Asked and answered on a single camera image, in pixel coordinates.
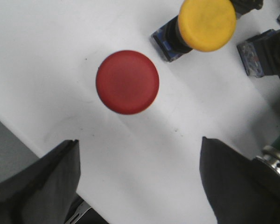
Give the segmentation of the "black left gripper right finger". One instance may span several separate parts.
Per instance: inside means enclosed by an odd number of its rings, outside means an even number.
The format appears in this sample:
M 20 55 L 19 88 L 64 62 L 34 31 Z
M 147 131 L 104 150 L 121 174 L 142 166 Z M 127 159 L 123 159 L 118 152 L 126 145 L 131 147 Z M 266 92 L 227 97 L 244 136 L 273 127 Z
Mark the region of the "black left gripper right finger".
M 219 224 L 280 224 L 280 177 L 218 139 L 203 137 L 199 171 Z

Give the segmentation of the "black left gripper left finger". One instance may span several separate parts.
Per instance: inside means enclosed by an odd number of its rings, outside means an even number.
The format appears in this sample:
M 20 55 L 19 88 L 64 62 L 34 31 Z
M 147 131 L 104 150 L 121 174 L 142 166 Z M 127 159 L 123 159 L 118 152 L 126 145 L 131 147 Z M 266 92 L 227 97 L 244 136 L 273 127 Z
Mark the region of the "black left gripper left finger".
M 0 183 L 0 224 L 63 224 L 79 183 L 78 140 L 65 140 Z

